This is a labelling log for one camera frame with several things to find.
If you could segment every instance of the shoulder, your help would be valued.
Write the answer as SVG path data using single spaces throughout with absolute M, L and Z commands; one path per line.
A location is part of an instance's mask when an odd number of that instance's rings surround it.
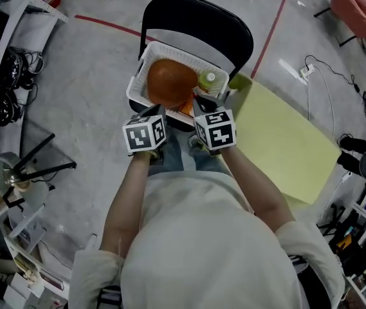
M 343 270 L 317 226 L 291 221 L 275 235 L 295 268 L 298 267 L 296 271 L 306 295 L 313 291 L 307 288 L 315 284 L 310 281 L 316 280 L 317 287 L 322 285 L 327 292 L 331 306 L 336 307 L 344 292 Z
M 75 254 L 69 288 L 69 307 L 95 308 L 101 289 L 120 282 L 124 261 L 103 250 L 80 250 Z

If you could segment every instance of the red tape line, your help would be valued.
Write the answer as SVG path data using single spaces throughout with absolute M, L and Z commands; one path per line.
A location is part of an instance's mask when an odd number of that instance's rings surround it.
M 252 75 L 251 75 L 252 78 L 254 78 L 255 74 L 257 73 L 257 70 L 259 69 L 259 66 L 260 66 L 261 61 L 262 61 L 262 59 L 264 57 L 264 54 L 266 53 L 268 44 L 271 41 L 271 37 L 273 37 L 274 29 L 277 26 L 277 23 L 279 21 L 279 18 L 280 18 L 281 12 L 283 11 L 284 4 L 285 3 L 286 3 L 286 0 L 282 0 L 281 1 L 280 8 L 279 8 L 279 10 L 277 12 L 277 16 L 275 17 L 274 22 L 273 22 L 273 25 L 271 26 L 270 32 L 268 33 L 268 37 L 266 39 L 266 42 L 264 43 L 264 47 L 262 48 L 262 51 L 261 51 L 260 56 L 259 56 L 259 59 L 257 60 L 257 63 L 255 63 L 255 66 L 254 66 L 254 69 L 253 69 L 253 72 L 252 72 Z
M 106 26 L 109 26 L 111 28 L 116 28 L 117 30 L 124 31 L 124 32 L 127 32 L 129 34 L 136 35 L 137 37 L 142 36 L 142 34 L 140 32 L 134 31 L 130 28 L 126 28 L 126 27 L 121 26 L 121 25 L 117 25 L 115 23 L 102 21 L 101 19 L 92 18 L 92 17 L 88 17 L 88 16 L 82 16 L 82 15 L 76 15 L 76 16 L 74 16 L 74 18 L 83 19 L 85 21 L 90 21 L 90 22 L 94 22 L 94 23 L 97 23 L 97 24 L 101 24 L 101 25 L 106 25 Z M 149 37 L 148 35 L 146 35 L 145 38 L 149 41 L 155 41 L 155 38 Z

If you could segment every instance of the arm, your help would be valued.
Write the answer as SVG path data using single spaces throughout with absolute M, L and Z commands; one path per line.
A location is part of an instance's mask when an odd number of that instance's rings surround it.
M 100 250 L 113 252 L 122 258 L 127 256 L 140 229 L 150 157 L 150 153 L 143 151 L 136 153 L 131 160 L 105 219 Z
M 235 146 L 220 149 L 255 215 L 275 232 L 294 217 L 275 184 Z

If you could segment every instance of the yellow paper sheet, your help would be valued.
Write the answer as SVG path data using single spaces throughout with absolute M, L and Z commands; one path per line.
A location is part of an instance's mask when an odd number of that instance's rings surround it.
M 266 173 L 295 206 L 312 204 L 340 155 L 330 141 L 300 113 L 257 82 L 240 91 L 234 108 L 237 146 Z

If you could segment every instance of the jeans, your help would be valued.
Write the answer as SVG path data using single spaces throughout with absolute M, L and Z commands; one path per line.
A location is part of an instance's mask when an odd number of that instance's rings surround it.
M 176 136 L 172 133 L 167 134 L 167 143 L 163 146 L 162 164 L 150 165 L 149 176 L 166 173 L 184 171 L 181 159 L 181 148 Z M 210 156 L 208 151 L 202 150 L 200 144 L 195 144 L 190 148 L 189 155 L 196 163 L 197 171 L 219 172 L 231 176 L 227 167 L 216 156 Z

